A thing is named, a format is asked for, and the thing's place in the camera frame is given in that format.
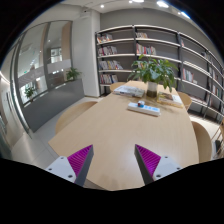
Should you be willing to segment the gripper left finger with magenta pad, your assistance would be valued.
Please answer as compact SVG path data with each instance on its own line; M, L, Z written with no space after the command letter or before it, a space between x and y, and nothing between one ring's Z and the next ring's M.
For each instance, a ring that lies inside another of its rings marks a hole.
M46 168L46 171L79 186L83 186L93 155L93 146L89 145L68 157L58 157Z

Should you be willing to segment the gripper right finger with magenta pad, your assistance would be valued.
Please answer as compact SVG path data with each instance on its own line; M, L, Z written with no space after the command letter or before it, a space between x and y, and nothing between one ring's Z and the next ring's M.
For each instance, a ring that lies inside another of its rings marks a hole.
M145 185L181 170L172 158L159 156L138 144L135 145L134 154Z

